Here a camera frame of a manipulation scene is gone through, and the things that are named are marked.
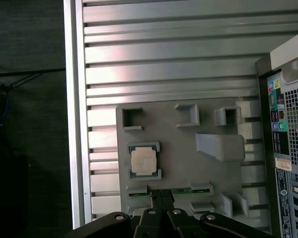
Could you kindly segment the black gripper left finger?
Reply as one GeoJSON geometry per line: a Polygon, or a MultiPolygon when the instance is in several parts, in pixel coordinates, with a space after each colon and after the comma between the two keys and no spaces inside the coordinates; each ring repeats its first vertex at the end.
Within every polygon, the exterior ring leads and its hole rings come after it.
{"type": "Polygon", "coordinates": [[[113,212],[64,235],[65,238],[157,238],[162,221],[162,194],[150,194],[151,207],[140,216],[113,212]]]}

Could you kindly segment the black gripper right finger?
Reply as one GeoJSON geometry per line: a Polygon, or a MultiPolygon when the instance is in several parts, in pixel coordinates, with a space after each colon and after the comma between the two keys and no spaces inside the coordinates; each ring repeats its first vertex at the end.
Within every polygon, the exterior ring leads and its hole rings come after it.
{"type": "Polygon", "coordinates": [[[199,219],[174,207],[170,190],[163,191],[163,211],[178,238],[271,238],[272,235],[215,212],[199,219]]]}

